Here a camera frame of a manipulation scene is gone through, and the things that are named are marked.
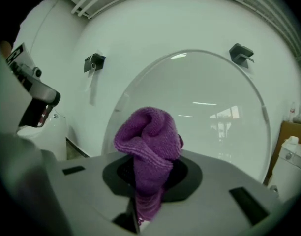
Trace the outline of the purple cloth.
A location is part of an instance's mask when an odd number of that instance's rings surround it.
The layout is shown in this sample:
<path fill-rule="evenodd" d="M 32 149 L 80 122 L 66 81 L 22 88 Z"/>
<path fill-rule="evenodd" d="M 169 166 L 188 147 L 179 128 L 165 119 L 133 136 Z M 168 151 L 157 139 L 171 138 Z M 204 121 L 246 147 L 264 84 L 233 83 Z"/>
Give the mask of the purple cloth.
<path fill-rule="evenodd" d="M 138 224 L 151 222 L 161 208 L 164 185 L 179 159 L 183 140 L 164 110 L 136 110 L 114 137 L 115 149 L 133 157 Z"/>

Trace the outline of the brown cardboard box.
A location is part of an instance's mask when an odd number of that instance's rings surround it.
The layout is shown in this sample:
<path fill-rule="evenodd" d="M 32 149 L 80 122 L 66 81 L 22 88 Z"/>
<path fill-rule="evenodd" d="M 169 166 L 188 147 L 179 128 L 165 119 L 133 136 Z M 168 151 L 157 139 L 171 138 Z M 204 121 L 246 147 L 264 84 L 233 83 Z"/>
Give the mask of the brown cardboard box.
<path fill-rule="evenodd" d="M 290 136 L 295 136 L 299 139 L 299 143 L 301 144 L 301 124 L 292 123 L 288 121 L 283 121 L 280 127 L 279 137 L 276 143 L 276 147 L 273 151 L 269 169 L 267 172 L 267 175 L 264 180 L 264 185 L 267 186 L 269 183 L 269 179 L 272 176 L 272 171 L 274 166 L 276 165 L 276 162 L 278 160 L 279 152 L 281 149 L 281 145 L 284 143 L 286 139 L 288 139 Z"/>

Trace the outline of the black empty paper holder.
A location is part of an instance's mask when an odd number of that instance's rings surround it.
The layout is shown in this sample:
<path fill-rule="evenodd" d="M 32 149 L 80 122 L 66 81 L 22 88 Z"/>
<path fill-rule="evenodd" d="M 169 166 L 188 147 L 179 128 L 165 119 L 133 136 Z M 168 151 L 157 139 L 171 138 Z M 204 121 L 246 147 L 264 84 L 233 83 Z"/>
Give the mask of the black empty paper holder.
<path fill-rule="evenodd" d="M 254 59 L 251 58 L 254 55 L 254 52 L 239 43 L 232 46 L 229 50 L 229 54 L 233 63 L 246 69 L 249 68 L 248 61 L 254 62 Z"/>

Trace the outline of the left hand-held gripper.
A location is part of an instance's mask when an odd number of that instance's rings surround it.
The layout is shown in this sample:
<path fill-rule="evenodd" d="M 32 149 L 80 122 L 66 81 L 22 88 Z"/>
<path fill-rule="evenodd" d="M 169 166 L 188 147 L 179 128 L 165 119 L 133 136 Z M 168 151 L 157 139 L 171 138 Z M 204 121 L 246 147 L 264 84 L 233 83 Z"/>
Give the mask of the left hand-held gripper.
<path fill-rule="evenodd" d="M 8 56 L 6 63 L 32 97 L 19 126 L 42 127 L 49 113 L 60 102 L 60 93 L 41 81 L 42 71 L 33 62 L 24 43 Z"/>

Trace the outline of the white smart toilet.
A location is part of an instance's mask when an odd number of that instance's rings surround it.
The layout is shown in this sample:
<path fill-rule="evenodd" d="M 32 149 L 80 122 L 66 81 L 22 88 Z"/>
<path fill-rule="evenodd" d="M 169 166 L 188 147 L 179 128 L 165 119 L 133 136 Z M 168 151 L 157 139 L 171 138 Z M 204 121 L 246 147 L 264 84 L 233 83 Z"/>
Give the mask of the white smart toilet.
<path fill-rule="evenodd" d="M 281 145 L 268 189 L 275 192 L 283 203 L 301 194 L 301 144 L 298 137 L 290 136 Z"/>

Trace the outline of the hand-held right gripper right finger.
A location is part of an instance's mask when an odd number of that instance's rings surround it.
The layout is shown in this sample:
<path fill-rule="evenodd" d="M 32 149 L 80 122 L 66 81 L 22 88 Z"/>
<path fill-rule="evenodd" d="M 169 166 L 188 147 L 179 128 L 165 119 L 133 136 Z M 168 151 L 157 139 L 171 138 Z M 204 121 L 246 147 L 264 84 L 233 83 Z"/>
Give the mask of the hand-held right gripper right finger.
<path fill-rule="evenodd" d="M 241 234 L 251 229 L 230 194 L 243 187 L 268 213 L 279 210 L 277 195 L 236 166 L 212 157 L 183 151 L 203 173 L 200 186 L 185 201 L 164 203 L 150 224 L 151 234 Z"/>

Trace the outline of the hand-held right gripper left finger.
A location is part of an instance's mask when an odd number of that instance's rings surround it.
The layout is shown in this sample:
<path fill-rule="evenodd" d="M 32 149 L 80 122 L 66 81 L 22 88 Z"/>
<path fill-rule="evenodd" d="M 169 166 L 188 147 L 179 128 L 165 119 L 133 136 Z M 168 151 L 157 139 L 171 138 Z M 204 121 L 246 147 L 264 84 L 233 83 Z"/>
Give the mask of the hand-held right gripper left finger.
<path fill-rule="evenodd" d="M 127 219 L 130 199 L 115 195 L 103 180 L 103 170 L 122 155 L 58 161 L 46 154 L 46 171 L 72 234 L 131 234 L 114 223 Z"/>

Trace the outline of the person's left forearm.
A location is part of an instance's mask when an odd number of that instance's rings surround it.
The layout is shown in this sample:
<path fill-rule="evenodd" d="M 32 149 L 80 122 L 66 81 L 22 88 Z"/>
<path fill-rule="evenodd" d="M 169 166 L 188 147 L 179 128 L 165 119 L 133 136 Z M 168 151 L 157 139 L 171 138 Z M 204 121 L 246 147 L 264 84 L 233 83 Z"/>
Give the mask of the person's left forearm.
<path fill-rule="evenodd" d="M 5 58 L 7 58 L 12 52 L 11 44 L 7 41 L 1 41 L 0 42 L 0 51 L 1 51 L 2 55 Z"/>

